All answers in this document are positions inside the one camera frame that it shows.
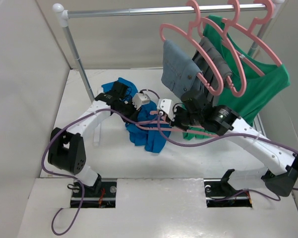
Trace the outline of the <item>blue t shirt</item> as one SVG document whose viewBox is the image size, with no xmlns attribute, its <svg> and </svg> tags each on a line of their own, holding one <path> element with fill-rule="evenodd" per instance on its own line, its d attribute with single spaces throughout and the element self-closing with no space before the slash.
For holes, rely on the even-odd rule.
<svg viewBox="0 0 298 238">
<path fill-rule="evenodd" d="M 127 95 L 133 97 L 136 93 L 138 93 L 138 89 L 136 86 L 121 77 L 117 80 L 120 83 L 127 85 L 129 88 L 127 90 Z M 114 82 L 103 84 L 101 87 L 103 88 L 104 93 L 110 91 L 113 87 Z M 139 121 L 150 121 L 155 118 L 155 115 L 151 115 L 151 111 L 156 111 L 157 106 L 156 103 L 151 101 L 149 104 L 146 104 L 142 107 L 139 115 Z M 157 127 L 156 123 L 143 125 L 144 127 Z M 143 130 L 137 127 L 132 123 L 125 123 L 126 130 L 129 132 L 129 138 L 135 146 L 144 146 L 145 150 L 153 153 L 160 153 L 165 146 L 166 139 L 164 139 L 157 130 Z"/>
</svg>

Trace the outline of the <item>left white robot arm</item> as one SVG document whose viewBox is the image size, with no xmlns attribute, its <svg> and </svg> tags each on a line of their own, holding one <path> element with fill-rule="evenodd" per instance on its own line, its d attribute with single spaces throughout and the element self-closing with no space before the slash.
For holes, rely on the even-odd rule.
<svg viewBox="0 0 298 238">
<path fill-rule="evenodd" d="M 96 96 L 91 106 L 67 129 L 56 127 L 51 132 L 48 163 L 78 179 L 84 192 L 97 196 L 101 190 L 101 176 L 86 162 L 84 139 L 115 111 L 122 119 L 137 121 L 142 99 L 139 93 L 127 96 L 127 85 L 114 82 L 112 88 Z"/>
</svg>

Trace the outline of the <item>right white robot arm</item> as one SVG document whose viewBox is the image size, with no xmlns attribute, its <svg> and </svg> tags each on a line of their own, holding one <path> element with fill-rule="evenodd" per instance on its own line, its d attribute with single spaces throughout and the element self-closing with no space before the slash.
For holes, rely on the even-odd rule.
<svg viewBox="0 0 298 238">
<path fill-rule="evenodd" d="M 238 145 L 264 165 L 254 170 L 227 170 L 220 182 L 223 194 L 265 186 L 278 196 L 290 195 L 298 179 L 298 151 L 269 140 L 228 106 L 214 106 L 203 92 L 190 90 L 181 96 L 181 103 L 161 101 L 160 108 L 170 126 L 187 131 L 191 126 L 200 125 L 218 139 Z"/>
</svg>

